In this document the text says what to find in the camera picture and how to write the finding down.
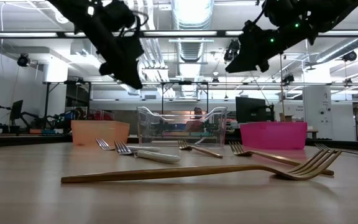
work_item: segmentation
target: clear plastic bin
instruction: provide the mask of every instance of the clear plastic bin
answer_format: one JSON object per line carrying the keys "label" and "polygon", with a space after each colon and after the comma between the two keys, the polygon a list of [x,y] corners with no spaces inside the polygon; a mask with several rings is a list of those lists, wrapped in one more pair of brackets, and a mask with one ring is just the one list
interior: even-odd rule
{"label": "clear plastic bin", "polygon": [[208,114],[176,115],[151,112],[137,107],[141,145],[172,145],[179,139],[199,146],[221,147],[226,132],[227,107],[218,106]]}

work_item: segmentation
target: person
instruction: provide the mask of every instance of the person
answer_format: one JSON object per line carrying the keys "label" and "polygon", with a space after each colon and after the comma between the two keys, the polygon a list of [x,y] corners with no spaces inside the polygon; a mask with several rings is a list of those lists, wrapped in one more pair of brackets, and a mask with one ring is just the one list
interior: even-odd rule
{"label": "person", "polygon": [[202,115],[203,110],[199,107],[195,107],[194,114],[195,114],[194,121],[188,121],[186,123],[185,132],[203,132],[203,122],[200,121],[202,116],[197,116],[197,115]]}

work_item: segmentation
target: ceiling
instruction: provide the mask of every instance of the ceiling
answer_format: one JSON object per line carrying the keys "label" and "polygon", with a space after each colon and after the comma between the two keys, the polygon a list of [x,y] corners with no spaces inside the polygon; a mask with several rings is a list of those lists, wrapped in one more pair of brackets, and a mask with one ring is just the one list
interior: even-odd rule
{"label": "ceiling", "polygon": [[[0,31],[2,31],[2,24],[4,32],[73,30],[73,24],[71,22],[67,22],[65,24],[57,22],[55,12],[53,10],[34,9],[34,7],[50,7],[47,2],[32,1],[33,3],[29,4],[28,1],[16,0],[14,5],[10,4],[12,3],[11,1],[5,2],[7,2],[7,4],[3,4],[3,1],[0,1]],[[210,29],[240,30],[246,20],[253,20],[259,13],[260,7],[254,6],[254,1],[215,0]],[[170,10],[169,0],[154,0],[154,25],[158,30],[173,29],[172,11]],[[265,17],[260,19],[258,25],[263,29],[275,28]],[[355,9],[335,29],[358,29],[358,8]],[[207,43],[204,49],[203,62],[206,64],[201,66],[200,80],[210,81],[211,77],[214,76],[212,74],[214,71],[219,72],[218,77],[221,82],[224,82],[225,80],[227,80],[227,82],[243,82],[244,80],[250,82],[253,80],[250,79],[251,74],[249,72],[225,74],[224,63],[221,62],[221,56],[230,39],[213,38],[211,40],[213,40],[213,42]],[[275,75],[279,75],[280,68],[286,67],[289,63],[293,62],[293,59],[296,59],[305,53],[313,55],[324,52],[343,40],[343,38],[317,38],[314,45],[307,46],[307,50],[306,42],[302,41],[285,51],[287,58],[285,60],[281,60],[281,63],[280,56],[273,57],[269,60],[270,69],[267,72],[254,72],[252,75],[258,82],[271,82],[272,80],[277,79],[277,76]],[[170,78],[175,78],[178,75],[176,44],[170,43],[167,38],[160,38],[158,41],[165,63],[169,68],[168,75]],[[80,56],[74,55],[72,52],[70,53],[71,43],[72,40],[70,39],[9,39],[4,41],[4,47],[49,47],[71,60],[70,64],[76,65],[75,68],[81,68],[71,68],[71,74],[90,77],[92,80],[98,80],[98,68],[93,63],[86,63],[86,60],[84,61]],[[346,69],[344,69],[343,62],[332,61],[329,62],[329,64],[331,67],[331,78],[333,81],[343,80],[344,77],[358,73],[358,59],[352,64],[348,64]],[[292,72],[294,74],[295,80],[299,82],[301,81],[303,74],[301,67],[288,72]]]}

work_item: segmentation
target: fork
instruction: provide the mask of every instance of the fork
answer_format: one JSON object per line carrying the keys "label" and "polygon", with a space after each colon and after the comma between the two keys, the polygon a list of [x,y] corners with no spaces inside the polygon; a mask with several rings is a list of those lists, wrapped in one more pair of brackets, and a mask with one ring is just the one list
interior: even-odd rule
{"label": "fork", "polygon": [[85,183],[120,180],[164,179],[174,177],[193,177],[198,175],[223,174],[246,170],[264,170],[291,180],[310,180],[322,173],[323,170],[327,169],[340,154],[341,151],[331,150],[328,152],[327,150],[320,150],[311,159],[294,167],[293,169],[286,171],[278,170],[273,167],[264,165],[182,167],[171,169],[131,170],[100,174],[76,175],[62,177],[60,181],[61,183]]}
{"label": "fork", "polygon": [[[266,152],[244,151],[244,148],[243,148],[242,144],[240,144],[239,142],[229,142],[229,144],[230,144],[231,151],[236,156],[249,157],[249,156],[252,156],[252,155],[255,154],[255,155],[258,155],[258,156],[261,156],[261,157],[264,157],[264,158],[267,158],[267,159],[271,159],[271,160],[276,161],[276,162],[281,162],[283,164],[291,165],[291,166],[298,166],[299,164],[301,164],[301,162],[294,161],[294,160],[286,158],[286,157],[269,154],[269,153],[266,153]],[[332,171],[332,170],[324,170],[322,172],[322,174],[334,175],[334,171]]]}
{"label": "fork", "polygon": [[144,151],[144,150],[138,150],[132,152],[122,141],[115,141],[114,145],[116,146],[116,151],[120,155],[125,155],[125,156],[135,155],[136,157],[151,159],[159,162],[174,163],[180,161],[180,157],[175,155],[161,154],[161,153]]}
{"label": "fork", "polygon": [[106,150],[106,151],[110,151],[110,150],[114,150],[112,149],[109,144],[107,144],[106,141],[104,141],[103,139],[99,139],[99,138],[96,138],[95,139],[96,142],[98,143],[99,147],[103,150]]}
{"label": "fork", "polygon": [[[328,148],[326,145],[324,144],[318,144],[316,143],[315,146],[317,146],[318,149],[325,149],[325,150],[331,150],[330,148]],[[358,155],[358,152],[351,152],[351,151],[343,151],[342,152],[346,152],[346,153],[349,153],[349,154],[355,154],[355,155]]]}
{"label": "fork", "polygon": [[196,151],[202,152],[202,153],[207,154],[207,155],[209,155],[209,156],[213,156],[213,157],[220,158],[220,159],[223,158],[222,155],[217,154],[217,153],[215,153],[215,152],[211,152],[211,151],[209,151],[209,150],[207,150],[207,149],[204,149],[204,148],[202,148],[202,147],[189,146],[189,145],[187,144],[186,140],[178,140],[178,144],[179,144],[179,149],[180,149],[180,150],[192,150],[192,149],[194,149],[194,150],[196,150]]}

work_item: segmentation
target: white handle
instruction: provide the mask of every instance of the white handle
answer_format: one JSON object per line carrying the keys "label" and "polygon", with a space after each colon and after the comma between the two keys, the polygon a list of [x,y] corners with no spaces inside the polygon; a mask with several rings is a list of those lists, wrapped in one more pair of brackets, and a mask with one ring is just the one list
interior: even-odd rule
{"label": "white handle", "polygon": [[159,162],[179,162],[180,156],[161,154],[156,152],[148,152],[139,150],[136,152],[136,156],[145,159],[151,159]]}
{"label": "white handle", "polygon": [[161,150],[161,148],[159,148],[159,147],[128,146],[128,148],[132,152],[136,152],[136,151],[139,151],[139,150],[149,151],[149,152],[159,152]]}

